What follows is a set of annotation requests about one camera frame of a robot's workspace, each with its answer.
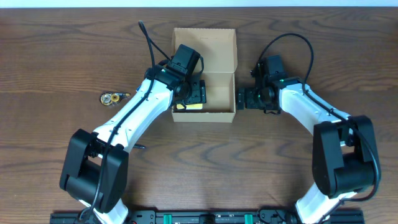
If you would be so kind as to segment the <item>yellow spiral notepad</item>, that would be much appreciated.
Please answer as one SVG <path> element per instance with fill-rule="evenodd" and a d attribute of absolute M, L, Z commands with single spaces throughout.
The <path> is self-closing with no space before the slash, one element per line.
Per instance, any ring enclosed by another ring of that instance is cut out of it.
<path fill-rule="evenodd" d="M 202 110 L 203 105 L 201 103 L 199 104 L 191 104 L 191 105 L 183 105 L 183 104 L 177 104 L 176 105 L 177 110 Z"/>

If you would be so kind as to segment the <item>brown cardboard box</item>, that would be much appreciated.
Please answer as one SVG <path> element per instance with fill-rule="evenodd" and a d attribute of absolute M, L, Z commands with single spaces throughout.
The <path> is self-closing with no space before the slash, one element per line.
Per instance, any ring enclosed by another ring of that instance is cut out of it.
<path fill-rule="evenodd" d="M 172 52 L 179 45 L 196 50 L 204 64 L 198 63 L 196 72 L 203 70 L 206 103 L 200 110 L 172 109 L 175 122 L 230 123 L 236 114 L 235 71 L 238 66 L 236 31 L 234 29 L 175 28 Z"/>

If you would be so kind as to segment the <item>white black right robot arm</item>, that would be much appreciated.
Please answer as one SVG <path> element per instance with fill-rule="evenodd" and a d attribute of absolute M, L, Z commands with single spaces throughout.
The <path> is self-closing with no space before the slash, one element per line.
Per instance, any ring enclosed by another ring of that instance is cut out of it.
<path fill-rule="evenodd" d="M 334 108 L 299 79 L 279 79 L 237 93 L 238 109 L 292 115 L 313 136 L 313 185 L 287 223 L 328 223 L 345 202 L 375 196 L 381 168 L 372 121 Z"/>

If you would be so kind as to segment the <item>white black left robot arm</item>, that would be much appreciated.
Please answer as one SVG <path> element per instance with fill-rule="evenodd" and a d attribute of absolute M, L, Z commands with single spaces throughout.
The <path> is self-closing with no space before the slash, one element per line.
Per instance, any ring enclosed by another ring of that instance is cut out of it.
<path fill-rule="evenodd" d="M 129 153 L 153 120 L 172 105 L 174 93 L 146 78 L 133 98 L 109 121 L 70 139 L 60 188 L 85 205 L 75 223 L 126 223 L 121 197 L 127 185 Z"/>

